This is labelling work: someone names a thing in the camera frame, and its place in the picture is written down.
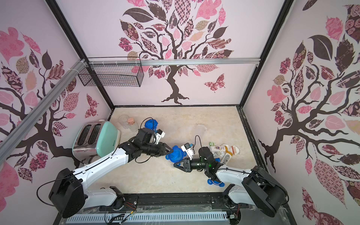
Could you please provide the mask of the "detached blue container lid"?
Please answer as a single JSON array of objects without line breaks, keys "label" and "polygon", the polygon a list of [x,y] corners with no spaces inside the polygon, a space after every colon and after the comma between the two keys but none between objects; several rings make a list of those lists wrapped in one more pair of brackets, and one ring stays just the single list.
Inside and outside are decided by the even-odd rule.
[{"label": "detached blue container lid", "polygon": [[207,183],[209,185],[215,185],[215,186],[219,186],[219,187],[224,187],[225,186],[225,184],[223,182],[213,181],[211,179],[208,179]]}]

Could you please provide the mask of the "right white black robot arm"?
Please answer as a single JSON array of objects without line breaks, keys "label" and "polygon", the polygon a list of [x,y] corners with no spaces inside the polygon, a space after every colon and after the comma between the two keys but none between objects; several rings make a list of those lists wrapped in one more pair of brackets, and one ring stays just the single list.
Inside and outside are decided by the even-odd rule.
[{"label": "right white black robot arm", "polygon": [[273,218],[279,208],[288,203],[289,196],[285,188],[262,167],[246,170],[230,168],[214,157],[208,147],[200,148],[198,153],[198,158],[186,157],[173,166],[187,173],[203,170],[214,185],[229,183],[224,195],[231,204],[254,205]]}]

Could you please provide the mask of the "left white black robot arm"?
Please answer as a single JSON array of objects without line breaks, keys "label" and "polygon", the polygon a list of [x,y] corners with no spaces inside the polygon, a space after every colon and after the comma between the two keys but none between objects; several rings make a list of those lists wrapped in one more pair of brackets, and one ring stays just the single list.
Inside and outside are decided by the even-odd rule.
[{"label": "left white black robot arm", "polygon": [[49,199],[63,218],[69,218],[80,210],[107,206],[120,210],[125,203],[124,194],[115,186],[89,190],[97,180],[123,166],[142,154],[161,157],[173,152],[172,148],[160,141],[165,136],[161,129],[138,130],[135,137],[123,142],[109,154],[95,162],[73,171],[64,169],[58,173],[49,194]]}]

